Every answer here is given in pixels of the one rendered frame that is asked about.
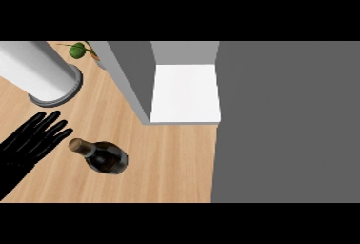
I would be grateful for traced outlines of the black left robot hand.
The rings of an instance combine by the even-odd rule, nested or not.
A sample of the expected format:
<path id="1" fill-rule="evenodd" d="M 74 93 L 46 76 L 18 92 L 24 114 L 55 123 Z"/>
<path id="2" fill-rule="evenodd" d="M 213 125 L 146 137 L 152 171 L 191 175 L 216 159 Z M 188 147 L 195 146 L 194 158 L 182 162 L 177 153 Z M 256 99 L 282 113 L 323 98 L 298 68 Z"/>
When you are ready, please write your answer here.
<path id="1" fill-rule="evenodd" d="M 74 129 L 67 120 L 56 121 L 61 112 L 39 112 L 0 143 L 0 201 L 33 171 Z"/>

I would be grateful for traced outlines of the dark wine bottle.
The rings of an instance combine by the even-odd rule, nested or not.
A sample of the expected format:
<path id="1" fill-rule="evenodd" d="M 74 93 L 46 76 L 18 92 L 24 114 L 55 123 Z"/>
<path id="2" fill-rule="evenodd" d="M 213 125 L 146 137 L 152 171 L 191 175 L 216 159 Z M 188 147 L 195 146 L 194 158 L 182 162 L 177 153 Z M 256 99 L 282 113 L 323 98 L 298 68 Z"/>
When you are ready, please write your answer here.
<path id="1" fill-rule="evenodd" d="M 120 174 L 126 171 L 129 155 L 115 144 L 105 141 L 92 143 L 74 138 L 70 149 L 84 157 L 89 167 L 98 173 Z"/>

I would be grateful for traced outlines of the grey open cabinet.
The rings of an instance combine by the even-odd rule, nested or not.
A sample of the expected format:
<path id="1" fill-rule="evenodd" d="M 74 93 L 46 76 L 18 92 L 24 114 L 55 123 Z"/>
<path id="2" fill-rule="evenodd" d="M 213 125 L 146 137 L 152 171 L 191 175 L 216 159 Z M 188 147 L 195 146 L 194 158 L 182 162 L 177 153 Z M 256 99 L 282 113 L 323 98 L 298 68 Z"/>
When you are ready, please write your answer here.
<path id="1" fill-rule="evenodd" d="M 145 125 L 217 125 L 217 41 L 93 41 L 105 70 Z"/>

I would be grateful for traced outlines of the dark grey cabinet door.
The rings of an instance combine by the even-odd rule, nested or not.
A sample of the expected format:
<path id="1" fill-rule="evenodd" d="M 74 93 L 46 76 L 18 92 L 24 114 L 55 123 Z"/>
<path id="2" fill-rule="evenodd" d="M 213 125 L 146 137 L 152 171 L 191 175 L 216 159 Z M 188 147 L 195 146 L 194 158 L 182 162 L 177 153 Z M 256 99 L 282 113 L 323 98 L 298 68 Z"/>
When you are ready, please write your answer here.
<path id="1" fill-rule="evenodd" d="M 223 42 L 217 202 L 360 202 L 360 42 Z"/>

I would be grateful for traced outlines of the white cylinder appliance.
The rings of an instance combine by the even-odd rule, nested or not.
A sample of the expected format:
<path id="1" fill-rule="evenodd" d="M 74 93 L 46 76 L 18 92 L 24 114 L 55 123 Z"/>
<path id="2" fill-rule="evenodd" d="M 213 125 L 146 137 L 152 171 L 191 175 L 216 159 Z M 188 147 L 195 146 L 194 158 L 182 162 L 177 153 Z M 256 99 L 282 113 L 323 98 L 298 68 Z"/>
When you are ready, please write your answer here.
<path id="1" fill-rule="evenodd" d="M 64 105 L 77 95 L 83 73 L 46 41 L 0 41 L 0 76 L 43 108 Z"/>

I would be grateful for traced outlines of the green potted plant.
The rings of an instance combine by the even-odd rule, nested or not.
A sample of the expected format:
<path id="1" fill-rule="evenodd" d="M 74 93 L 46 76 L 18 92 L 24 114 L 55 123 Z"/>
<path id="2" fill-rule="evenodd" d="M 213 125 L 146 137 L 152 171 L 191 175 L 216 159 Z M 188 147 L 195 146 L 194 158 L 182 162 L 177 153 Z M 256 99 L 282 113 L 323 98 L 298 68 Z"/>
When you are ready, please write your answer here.
<path id="1" fill-rule="evenodd" d="M 70 55 L 74 59 L 80 59 L 86 54 L 90 54 L 93 60 L 96 61 L 99 67 L 104 69 L 104 63 L 101 61 L 99 55 L 96 54 L 90 43 L 87 41 L 77 42 L 74 44 L 67 44 L 67 47 L 70 47 Z"/>

